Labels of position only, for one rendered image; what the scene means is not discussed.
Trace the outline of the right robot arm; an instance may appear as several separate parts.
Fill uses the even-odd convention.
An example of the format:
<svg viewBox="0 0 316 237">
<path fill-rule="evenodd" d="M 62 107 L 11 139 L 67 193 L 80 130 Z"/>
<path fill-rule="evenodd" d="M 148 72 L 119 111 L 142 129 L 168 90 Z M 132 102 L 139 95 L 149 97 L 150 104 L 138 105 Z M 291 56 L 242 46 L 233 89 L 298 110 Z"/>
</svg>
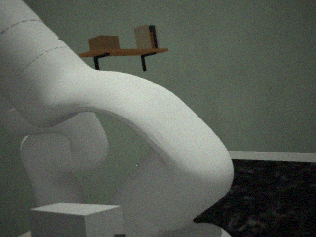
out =
<svg viewBox="0 0 316 237">
<path fill-rule="evenodd" d="M 95 113 L 152 148 L 111 205 L 85 204 L 72 173 L 108 158 Z M 233 183 L 218 136 L 164 87 L 89 67 L 22 0 L 0 0 L 0 124 L 24 136 L 20 156 L 37 206 L 29 209 L 31 237 L 232 237 L 193 222 Z"/>
</svg>

